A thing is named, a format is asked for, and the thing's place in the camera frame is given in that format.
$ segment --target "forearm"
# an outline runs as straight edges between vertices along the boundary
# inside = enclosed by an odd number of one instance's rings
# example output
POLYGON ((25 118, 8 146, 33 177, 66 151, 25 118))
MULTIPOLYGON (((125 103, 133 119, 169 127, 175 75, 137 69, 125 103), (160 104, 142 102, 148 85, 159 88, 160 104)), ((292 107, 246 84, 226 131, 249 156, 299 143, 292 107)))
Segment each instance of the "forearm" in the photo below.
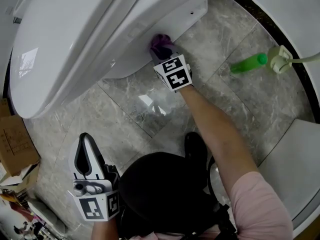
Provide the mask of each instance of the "forearm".
POLYGON ((230 118, 193 86, 180 90, 204 142, 211 150, 228 194, 244 174, 258 171, 250 152, 230 118))
POLYGON ((91 240, 118 240, 116 219, 110 221, 95 222, 91 234, 91 240))

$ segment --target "bathroom floor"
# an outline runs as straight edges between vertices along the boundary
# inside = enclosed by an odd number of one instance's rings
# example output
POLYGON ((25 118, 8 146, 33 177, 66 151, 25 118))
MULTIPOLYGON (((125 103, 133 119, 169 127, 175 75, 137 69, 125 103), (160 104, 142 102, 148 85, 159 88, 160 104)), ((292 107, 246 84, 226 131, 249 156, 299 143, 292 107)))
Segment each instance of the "bathroom floor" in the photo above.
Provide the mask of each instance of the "bathroom floor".
MULTIPOLYGON (((276 43, 233 0, 208 0, 208 13, 176 42, 193 71, 194 86, 224 110, 244 136, 259 165, 295 118, 313 122, 304 88, 292 69, 266 68, 231 75, 230 63, 276 43)), ((157 151, 184 155, 184 136, 198 131, 179 93, 168 91, 149 63, 124 79, 102 79, 74 102, 38 119, 24 120, 41 156, 31 190, 68 226, 72 239, 90 239, 73 203, 69 149, 79 134, 95 139, 106 163, 123 173, 139 157, 157 151)), ((218 199, 229 203, 218 171, 211 171, 218 199)))

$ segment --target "toilet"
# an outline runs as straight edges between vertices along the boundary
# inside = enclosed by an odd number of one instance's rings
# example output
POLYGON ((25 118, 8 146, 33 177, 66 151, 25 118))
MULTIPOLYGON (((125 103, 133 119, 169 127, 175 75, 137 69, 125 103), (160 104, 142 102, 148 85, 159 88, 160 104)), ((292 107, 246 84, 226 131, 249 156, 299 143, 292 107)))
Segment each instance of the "toilet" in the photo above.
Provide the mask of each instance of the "toilet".
POLYGON ((151 61, 149 43, 175 41, 208 0, 19 0, 27 5, 13 44, 10 94, 16 112, 38 118, 101 78, 125 78, 151 61))

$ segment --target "pink sleeve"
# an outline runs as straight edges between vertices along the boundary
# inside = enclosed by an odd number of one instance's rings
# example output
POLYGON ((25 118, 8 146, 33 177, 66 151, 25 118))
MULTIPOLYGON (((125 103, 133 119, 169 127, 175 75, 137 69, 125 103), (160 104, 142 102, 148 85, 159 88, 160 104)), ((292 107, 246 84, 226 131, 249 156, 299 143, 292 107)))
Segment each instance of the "pink sleeve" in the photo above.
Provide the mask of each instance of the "pink sleeve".
POLYGON ((258 172, 243 175, 230 201, 239 240, 292 240, 293 225, 285 206, 258 172))

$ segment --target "green spray bottle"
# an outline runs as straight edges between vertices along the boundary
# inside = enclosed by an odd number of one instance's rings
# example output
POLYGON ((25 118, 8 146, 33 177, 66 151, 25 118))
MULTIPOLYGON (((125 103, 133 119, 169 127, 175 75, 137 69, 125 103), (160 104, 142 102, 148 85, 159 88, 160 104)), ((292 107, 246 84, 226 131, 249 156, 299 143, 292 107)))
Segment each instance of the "green spray bottle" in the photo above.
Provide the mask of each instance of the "green spray bottle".
POLYGON ((261 68, 263 65, 267 64, 268 56, 265 53, 257 53, 243 61, 232 64, 230 71, 233 74, 239 74, 249 70, 254 70, 261 68))

